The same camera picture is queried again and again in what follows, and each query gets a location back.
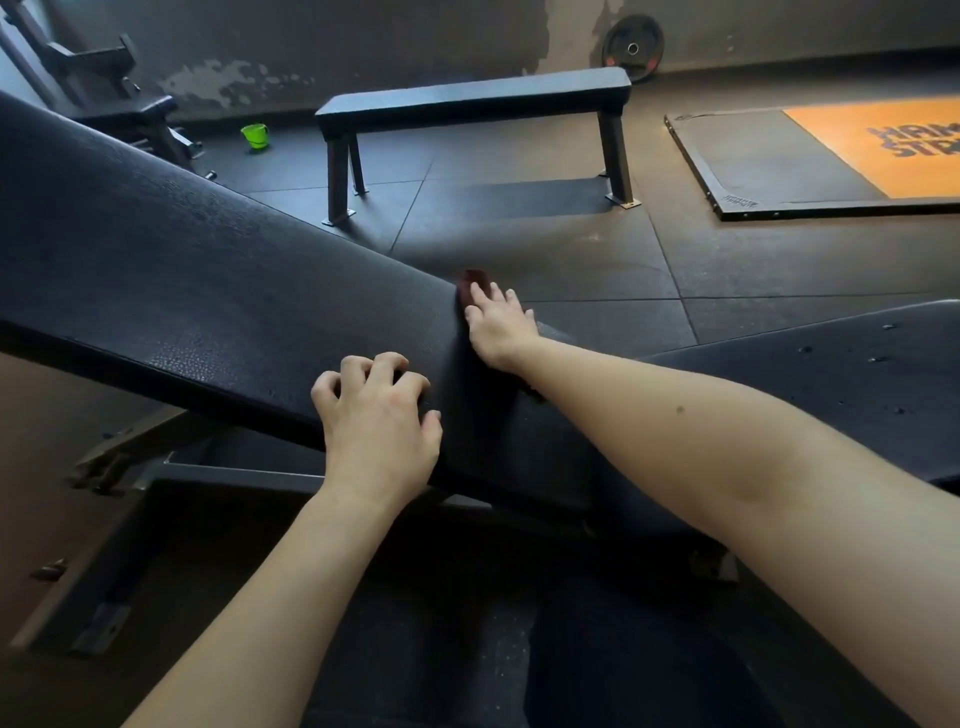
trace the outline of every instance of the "metal bracket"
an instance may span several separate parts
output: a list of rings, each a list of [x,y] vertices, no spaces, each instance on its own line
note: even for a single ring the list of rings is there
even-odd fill
[[[179,407],[163,406],[88,451],[74,465],[67,483],[109,495],[131,465],[205,440],[221,426]]]
[[[604,197],[606,197],[608,200],[610,200],[614,205],[619,205],[619,206],[623,207],[624,209],[630,209],[631,207],[636,207],[636,206],[642,204],[642,203],[640,202],[640,200],[638,200],[638,199],[636,199],[636,198],[634,198],[633,201],[632,201],[632,202],[629,202],[629,203],[621,202],[620,200],[617,200],[617,199],[613,196],[613,193],[612,193],[612,192],[604,195]]]
[[[345,220],[347,220],[348,218],[353,217],[353,215],[355,215],[356,213],[357,213],[357,211],[356,211],[355,209],[350,209],[350,208],[348,207],[348,208],[347,208],[347,214],[346,214],[346,215],[341,215],[341,216],[338,217],[336,220],[331,220],[330,218],[325,217],[325,218],[324,218],[323,220],[321,220],[320,222],[321,222],[323,225],[326,225],[328,228],[336,228],[336,227],[338,227],[342,222],[344,222]]]

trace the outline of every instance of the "left hand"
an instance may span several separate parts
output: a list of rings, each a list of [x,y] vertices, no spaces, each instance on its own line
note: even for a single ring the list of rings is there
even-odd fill
[[[417,400],[430,382],[406,372],[409,363],[395,352],[348,356],[340,372],[317,379],[310,397],[324,423],[324,488],[397,509],[426,488],[444,432],[436,410],[420,422]],[[405,373],[394,384],[396,371]]]

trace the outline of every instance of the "right hand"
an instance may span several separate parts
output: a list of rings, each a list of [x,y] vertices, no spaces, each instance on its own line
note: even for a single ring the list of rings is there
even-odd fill
[[[525,344],[540,336],[533,309],[525,313],[513,289],[504,295],[496,283],[488,297],[476,283],[470,285],[473,305],[464,314],[470,327],[470,343],[489,367],[516,374],[519,354]]]

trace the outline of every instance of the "bench frame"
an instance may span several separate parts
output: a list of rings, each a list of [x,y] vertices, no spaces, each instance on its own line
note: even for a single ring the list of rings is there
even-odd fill
[[[627,148],[623,139],[621,113],[597,111],[600,126],[600,143],[603,145],[606,169],[601,173],[610,179],[610,194],[606,197],[624,209],[636,207],[640,202],[634,198],[627,164]],[[355,210],[348,207],[347,166],[353,175],[353,192],[363,197],[370,190],[364,184],[363,167],[360,163],[360,145],[355,133],[346,133],[326,138],[326,209],[324,225],[335,228],[343,224]]]

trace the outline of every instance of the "weight plate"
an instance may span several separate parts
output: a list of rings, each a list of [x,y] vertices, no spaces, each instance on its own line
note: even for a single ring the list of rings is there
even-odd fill
[[[634,83],[653,74],[662,58],[663,30],[649,15],[621,18],[604,39],[604,65],[620,66]]]

